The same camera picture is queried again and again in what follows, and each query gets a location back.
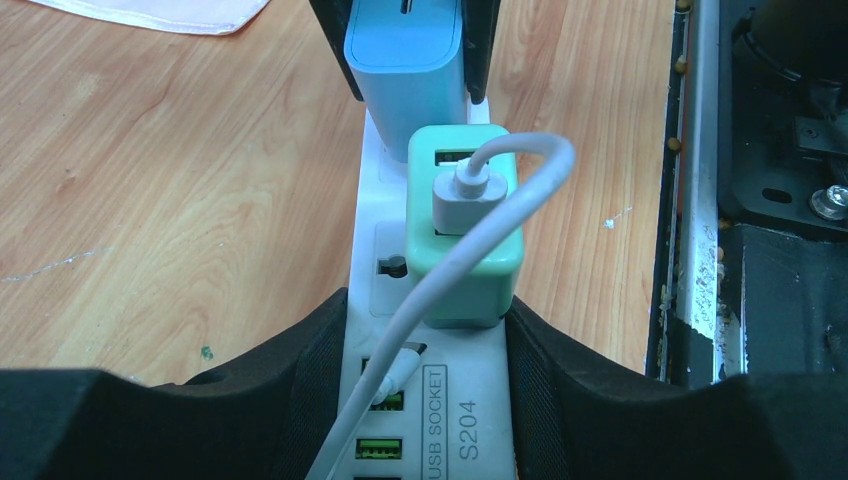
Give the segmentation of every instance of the usb socket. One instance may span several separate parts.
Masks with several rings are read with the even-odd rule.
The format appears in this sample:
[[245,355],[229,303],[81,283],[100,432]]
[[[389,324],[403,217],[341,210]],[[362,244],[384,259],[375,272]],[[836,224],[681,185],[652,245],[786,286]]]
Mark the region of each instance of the usb socket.
[[436,166],[446,163],[456,163],[460,160],[469,158],[474,154],[474,150],[437,150],[436,151]]
[[357,460],[400,460],[403,441],[399,438],[357,438]]
[[[362,371],[365,371],[365,366],[368,365],[368,359],[362,359]],[[394,395],[389,395],[383,400],[383,403],[371,405],[368,407],[372,412],[401,412],[403,411],[403,390]]]

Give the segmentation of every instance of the wooden table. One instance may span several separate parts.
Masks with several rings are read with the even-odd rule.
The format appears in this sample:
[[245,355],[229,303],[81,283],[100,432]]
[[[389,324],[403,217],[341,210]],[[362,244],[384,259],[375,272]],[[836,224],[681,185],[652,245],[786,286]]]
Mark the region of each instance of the wooden table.
[[[579,153],[518,295],[639,371],[672,16],[505,0],[490,76]],[[0,366],[183,382],[292,325],[347,283],[363,115],[306,0],[221,38],[0,0]]]

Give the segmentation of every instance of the socket hole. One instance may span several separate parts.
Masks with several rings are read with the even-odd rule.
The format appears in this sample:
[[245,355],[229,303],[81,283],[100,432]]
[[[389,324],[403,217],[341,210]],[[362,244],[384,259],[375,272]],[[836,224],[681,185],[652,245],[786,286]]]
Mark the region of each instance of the socket hole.
[[764,188],[763,198],[775,203],[792,203],[792,195],[790,195],[789,192],[784,192],[783,190],[778,190],[776,188]]
[[406,258],[403,255],[392,255],[386,260],[377,260],[377,274],[388,275],[392,278],[403,278],[407,274]]
[[456,163],[473,154],[474,150],[439,150],[436,152],[436,166],[443,163]]

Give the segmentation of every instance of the white power strip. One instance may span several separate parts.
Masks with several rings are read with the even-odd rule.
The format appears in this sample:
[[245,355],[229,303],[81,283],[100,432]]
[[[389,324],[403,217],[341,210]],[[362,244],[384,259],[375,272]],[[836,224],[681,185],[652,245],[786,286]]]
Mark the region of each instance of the white power strip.
[[[488,101],[469,106],[469,123],[489,123]],[[413,287],[409,276],[378,273],[381,261],[404,255],[406,164],[389,157],[367,112],[361,162],[339,410]],[[422,323],[409,341],[427,350],[404,387],[403,409],[368,412],[356,435],[391,441],[400,450],[376,455],[389,458],[357,459],[352,442],[335,478],[514,480],[503,321],[485,330],[435,330]]]

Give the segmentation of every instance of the screw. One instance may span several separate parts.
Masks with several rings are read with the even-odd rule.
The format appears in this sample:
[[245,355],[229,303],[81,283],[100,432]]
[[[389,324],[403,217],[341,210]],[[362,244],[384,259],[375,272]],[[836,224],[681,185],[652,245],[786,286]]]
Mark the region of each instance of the screw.
[[827,190],[819,190],[810,197],[810,208],[816,215],[831,221],[848,218],[848,188],[833,185]]

